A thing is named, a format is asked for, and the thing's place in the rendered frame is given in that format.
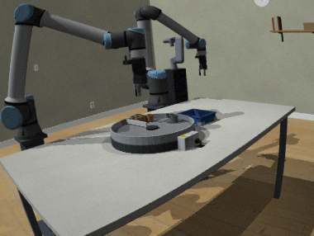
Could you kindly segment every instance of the round wall clock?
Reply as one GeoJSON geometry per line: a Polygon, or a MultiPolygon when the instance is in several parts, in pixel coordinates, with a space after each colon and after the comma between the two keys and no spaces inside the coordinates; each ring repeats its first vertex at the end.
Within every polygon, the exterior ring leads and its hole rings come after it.
{"type": "Polygon", "coordinates": [[[257,6],[266,7],[269,4],[269,0],[254,0],[257,6]]]}

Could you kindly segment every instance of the blue bin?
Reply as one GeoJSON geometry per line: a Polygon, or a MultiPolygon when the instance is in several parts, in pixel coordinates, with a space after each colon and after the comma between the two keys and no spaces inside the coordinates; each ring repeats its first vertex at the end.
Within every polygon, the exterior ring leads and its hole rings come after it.
{"type": "Polygon", "coordinates": [[[199,110],[194,108],[179,112],[179,114],[192,117],[194,119],[194,124],[199,126],[212,122],[216,118],[215,111],[199,110]]]}

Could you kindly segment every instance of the table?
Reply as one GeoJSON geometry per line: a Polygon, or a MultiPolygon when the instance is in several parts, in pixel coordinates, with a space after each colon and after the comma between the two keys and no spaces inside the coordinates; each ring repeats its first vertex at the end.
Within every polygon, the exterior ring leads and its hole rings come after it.
{"type": "Polygon", "coordinates": [[[0,159],[34,235],[33,209],[56,235],[104,235],[171,200],[221,168],[280,123],[274,197],[283,181],[288,116],[293,106],[198,98],[149,113],[216,111],[196,126],[204,147],[132,154],[114,149],[105,125],[0,159]]]}

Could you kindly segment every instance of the wall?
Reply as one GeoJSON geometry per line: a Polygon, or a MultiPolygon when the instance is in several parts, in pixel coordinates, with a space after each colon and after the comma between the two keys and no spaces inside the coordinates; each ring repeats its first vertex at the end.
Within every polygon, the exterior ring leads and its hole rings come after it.
{"type": "MultiPolygon", "coordinates": [[[[4,107],[8,76],[14,11],[17,0],[0,2],[1,86],[0,101],[4,107]]],[[[47,10],[51,15],[78,21],[105,31],[125,31],[136,27],[134,11],[148,0],[48,1],[27,3],[47,10]]],[[[103,45],[48,28],[33,28],[26,75],[26,95],[33,95],[37,118],[42,129],[84,118],[121,106],[148,100],[148,90],[135,97],[130,65],[123,65],[127,48],[105,50],[103,45]],[[95,108],[90,108],[94,101],[95,108]]],[[[0,124],[0,141],[12,139],[17,130],[0,124]]]]}
{"type": "MultiPolygon", "coordinates": [[[[314,114],[312,33],[287,33],[284,42],[272,30],[272,17],[282,17],[284,30],[302,30],[314,22],[314,2],[270,0],[150,0],[151,6],[207,41],[207,76],[198,76],[196,50],[185,50],[189,99],[225,98],[295,106],[314,114]]],[[[168,68],[174,48],[163,39],[176,33],[152,22],[156,68],[168,68]]]]}

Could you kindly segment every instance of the black table leg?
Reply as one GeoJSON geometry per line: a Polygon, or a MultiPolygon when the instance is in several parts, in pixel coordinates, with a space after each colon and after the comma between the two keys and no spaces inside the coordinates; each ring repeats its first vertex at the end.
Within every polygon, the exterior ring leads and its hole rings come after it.
{"type": "Polygon", "coordinates": [[[31,205],[28,203],[28,201],[25,199],[25,197],[20,193],[18,190],[18,194],[21,197],[21,203],[23,204],[24,211],[26,212],[26,216],[28,218],[28,221],[31,224],[31,229],[33,230],[33,233],[35,236],[42,236],[42,233],[40,231],[40,227],[37,223],[37,219],[35,217],[34,211],[31,208],[31,205]]]}
{"type": "Polygon", "coordinates": [[[277,167],[277,176],[276,176],[276,184],[275,184],[275,191],[274,191],[274,198],[277,198],[277,199],[280,197],[281,186],[283,185],[283,168],[284,168],[284,159],[286,155],[286,142],[287,142],[287,124],[288,124],[288,118],[284,119],[280,123],[278,167],[277,167]]]}

